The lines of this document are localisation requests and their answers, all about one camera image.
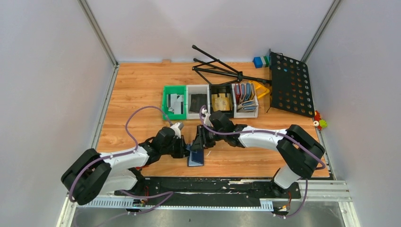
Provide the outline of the blue card holder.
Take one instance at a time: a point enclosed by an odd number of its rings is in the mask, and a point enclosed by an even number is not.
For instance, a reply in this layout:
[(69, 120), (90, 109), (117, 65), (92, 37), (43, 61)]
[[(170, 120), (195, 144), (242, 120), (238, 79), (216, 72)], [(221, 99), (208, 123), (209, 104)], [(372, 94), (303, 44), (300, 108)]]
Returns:
[(186, 149), (190, 152), (187, 159), (188, 167), (204, 166), (204, 149), (191, 150), (191, 146), (188, 144)]

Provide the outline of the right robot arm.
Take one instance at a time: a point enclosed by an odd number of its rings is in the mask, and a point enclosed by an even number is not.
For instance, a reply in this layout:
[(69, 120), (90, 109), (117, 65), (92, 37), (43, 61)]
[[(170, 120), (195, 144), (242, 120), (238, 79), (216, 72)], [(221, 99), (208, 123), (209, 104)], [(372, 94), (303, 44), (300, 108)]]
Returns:
[(278, 152), (285, 161), (272, 179), (273, 187), (288, 189), (299, 179), (309, 179), (315, 170), (325, 168), (323, 146), (296, 124), (287, 129), (259, 129), (246, 124), (234, 124), (221, 111), (208, 113), (202, 109), (201, 125), (191, 144), (191, 151), (204, 150), (225, 141), (232, 147), (264, 148)]

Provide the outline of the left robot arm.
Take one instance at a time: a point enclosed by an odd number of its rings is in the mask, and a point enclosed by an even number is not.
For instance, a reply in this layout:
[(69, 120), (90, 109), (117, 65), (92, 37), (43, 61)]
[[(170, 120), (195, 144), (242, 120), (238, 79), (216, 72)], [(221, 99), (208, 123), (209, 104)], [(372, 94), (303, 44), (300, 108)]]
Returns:
[(112, 153), (87, 149), (62, 175), (61, 182), (79, 205), (88, 204), (100, 194), (134, 189), (143, 179), (138, 168), (159, 161), (163, 155), (173, 158), (189, 155), (182, 128), (181, 122), (163, 127), (137, 148)]

